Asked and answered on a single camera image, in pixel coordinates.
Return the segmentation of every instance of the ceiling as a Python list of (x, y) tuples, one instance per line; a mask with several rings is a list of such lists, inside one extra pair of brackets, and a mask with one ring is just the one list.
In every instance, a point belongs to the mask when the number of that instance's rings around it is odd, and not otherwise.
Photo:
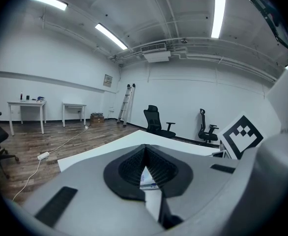
[[(279, 44), (249, 0), (226, 0), (220, 39), (211, 39), (214, 0), (61, 0), (65, 11), (25, 0), (19, 7), (49, 30), (83, 41), (118, 64), (145, 60), (141, 45), (167, 43), (181, 52), (172, 59), (202, 55), (213, 62), (233, 62), (275, 81), (288, 64), (288, 49)], [(95, 29), (101, 23), (128, 47), (122, 51)]]

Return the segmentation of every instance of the ladder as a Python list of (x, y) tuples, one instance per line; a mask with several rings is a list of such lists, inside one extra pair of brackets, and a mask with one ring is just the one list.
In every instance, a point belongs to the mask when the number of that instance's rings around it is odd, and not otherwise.
[(130, 84), (128, 84), (128, 86), (126, 88), (125, 96), (124, 96), (124, 99), (122, 102), (119, 117), (118, 117), (118, 120), (116, 121), (117, 123), (120, 123), (120, 121), (123, 121), (123, 126), (125, 126), (127, 123), (128, 113), (129, 113), (129, 109), (130, 109), (129, 103), (132, 100), (132, 95), (134, 93), (134, 89), (135, 89), (135, 84), (133, 84), (132, 86), (130, 86)]

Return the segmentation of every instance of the table leg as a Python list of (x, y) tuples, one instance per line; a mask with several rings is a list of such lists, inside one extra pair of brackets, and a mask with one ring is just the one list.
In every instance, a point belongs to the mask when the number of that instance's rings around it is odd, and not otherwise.
[(9, 122), (10, 122), (10, 129), (11, 129), (11, 135), (14, 136), (14, 130), (13, 130), (13, 124), (12, 124), (12, 113), (11, 113), (11, 105), (8, 105), (8, 116), (9, 116)]
[(84, 120), (84, 126), (86, 125), (86, 119), (85, 119), (85, 106), (83, 108), (83, 120)]
[(21, 124), (23, 124), (23, 118), (22, 118), (22, 106), (20, 106), (20, 115), (21, 115)]
[(62, 122), (63, 122), (63, 127), (65, 127), (64, 108), (65, 108), (65, 105), (63, 104), (63, 105), (62, 105)]
[(45, 123), (47, 123), (47, 103), (43, 106), (44, 107), (44, 120), (45, 120)]
[(40, 125), (41, 125), (41, 134), (44, 134), (44, 125), (42, 124), (42, 106), (40, 106)]

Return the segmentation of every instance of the ceiling light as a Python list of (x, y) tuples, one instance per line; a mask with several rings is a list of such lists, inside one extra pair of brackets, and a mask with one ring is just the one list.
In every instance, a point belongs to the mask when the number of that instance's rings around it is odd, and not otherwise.
[(108, 38), (110, 38), (114, 43), (116, 43), (121, 49), (128, 49), (125, 44), (123, 44), (115, 35), (113, 35), (109, 30), (107, 30), (103, 25), (98, 24), (95, 27), (97, 30), (104, 33)]
[(58, 0), (36, 0), (36, 1), (40, 1), (40, 2), (44, 2), (46, 4), (52, 5), (54, 7), (57, 7), (61, 10), (65, 10), (65, 8), (67, 7), (67, 4), (64, 2), (60, 2)]
[(214, 13), (214, 23), (212, 36), (213, 38), (219, 38), (219, 33), (221, 32), (224, 12), (225, 12), (226, 0), (215, 0), (215, 13)]

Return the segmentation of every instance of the white wall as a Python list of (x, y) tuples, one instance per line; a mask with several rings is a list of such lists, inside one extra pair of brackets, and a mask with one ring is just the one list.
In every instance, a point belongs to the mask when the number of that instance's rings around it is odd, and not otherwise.
[[(105, 74), (113, 77), (111, 88), (103, 86)], [(44, 96), (48, 120), (61, 119), (62, 101), (87, 104), (86, 117), (113, 106), (119, 80), (118, 66), (87, 45), (29, 22), (3, 30), (0, 36), (0, 120), (8, 120), (7, 101)], [(66, 118), (78, 118), (68, 109)], [(13, 110), (19, 120), (19, 109)], [(23, 111), (24, 120), (37, 120), (37, 109)]]
[(118, 85), (115, 117), (118, 116), (126, 85), (132, 83), (136, 84), (136, 89), (128, 122), (135, 125), (147, 127), (143, 110), (148, 105), (156, 105), (163, 129), (168, 126), (166, 122), (175, 122), (171, 131), (191, 140), (200, 141), (200, 108), (206, 111), (206, 125), (214, 124), (220, 129), (245, 111), (267, 136), (280, 130), (277, 115), (264, 98), (264, 92), (271, 85), (233, 67), (175, 59), (125, 67)]

